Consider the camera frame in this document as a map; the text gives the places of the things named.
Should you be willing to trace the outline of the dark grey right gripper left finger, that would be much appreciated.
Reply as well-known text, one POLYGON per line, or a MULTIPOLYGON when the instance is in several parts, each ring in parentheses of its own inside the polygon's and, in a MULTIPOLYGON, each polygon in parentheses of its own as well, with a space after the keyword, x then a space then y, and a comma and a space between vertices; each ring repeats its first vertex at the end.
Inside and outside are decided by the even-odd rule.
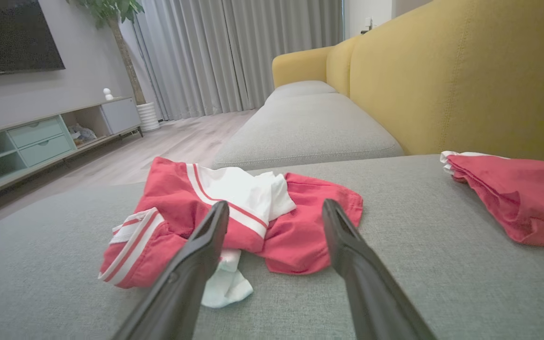
POLYGON ((113 340, 192 338, 206 282, 220 262, 228 221, 228 203, 215 203, 113 340))

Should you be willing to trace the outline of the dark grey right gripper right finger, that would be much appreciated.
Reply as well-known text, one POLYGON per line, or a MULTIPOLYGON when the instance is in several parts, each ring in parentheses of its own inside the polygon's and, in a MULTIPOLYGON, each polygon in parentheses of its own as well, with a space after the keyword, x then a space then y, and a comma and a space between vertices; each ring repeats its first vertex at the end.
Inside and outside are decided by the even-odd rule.
POLYGON ((333 200, 323 203, 324 234, 333 269, 344 279, 359 340, 434 340, 421 314, 333 200))

